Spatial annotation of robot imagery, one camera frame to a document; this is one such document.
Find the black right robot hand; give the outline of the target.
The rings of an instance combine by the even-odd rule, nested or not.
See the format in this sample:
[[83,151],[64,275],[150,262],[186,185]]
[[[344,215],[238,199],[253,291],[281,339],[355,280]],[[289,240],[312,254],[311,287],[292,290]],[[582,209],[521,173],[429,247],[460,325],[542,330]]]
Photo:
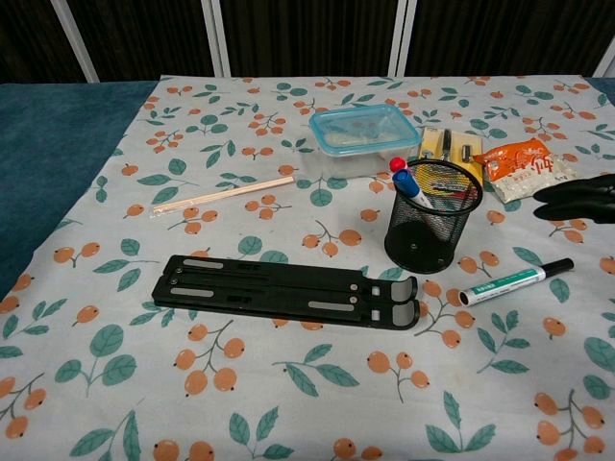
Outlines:
[[543,188],[533,194],[542,203],[533,215],[548,221],[590,219],[596,224],[613,224],[614,175],[573,180]]

